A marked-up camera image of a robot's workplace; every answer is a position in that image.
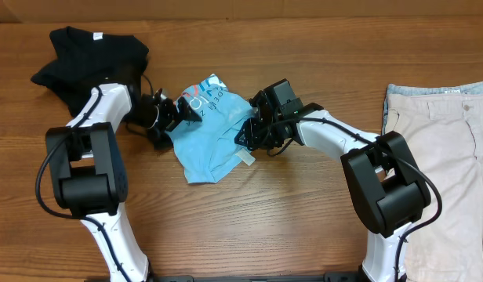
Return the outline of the light blue printed t-shirt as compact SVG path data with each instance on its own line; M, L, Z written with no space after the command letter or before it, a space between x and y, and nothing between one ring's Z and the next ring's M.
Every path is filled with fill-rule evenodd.
M218 183L240 163L254 163L250 152L234 142L254 116L249 102L230 92L216 74L188 87L181 97L201 118L181 121L169 133L188 183Z

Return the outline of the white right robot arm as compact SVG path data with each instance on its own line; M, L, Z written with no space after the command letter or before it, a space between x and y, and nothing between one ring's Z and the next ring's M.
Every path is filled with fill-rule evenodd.
M368 230L358 270L326 273L324 281L405 281L405 242L430 204L427 177L396 132L363 132L324 107L303 104L283 79L249 99L255 115L234 141L254 151L282 153L292 142L341 163L354 210Z

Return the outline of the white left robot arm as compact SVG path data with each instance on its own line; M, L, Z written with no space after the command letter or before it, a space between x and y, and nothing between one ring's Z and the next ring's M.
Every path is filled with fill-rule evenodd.
M155 279L126 214L129 184L115 136L135 110L155 136L171 132L181 121L202 119L184 98L173 102L161 94L136 105L126 85L95 86L77 117L46 133L47 155L38 171L50 170L57 204L69 211L67 219L80 221L92 234L111 281Z

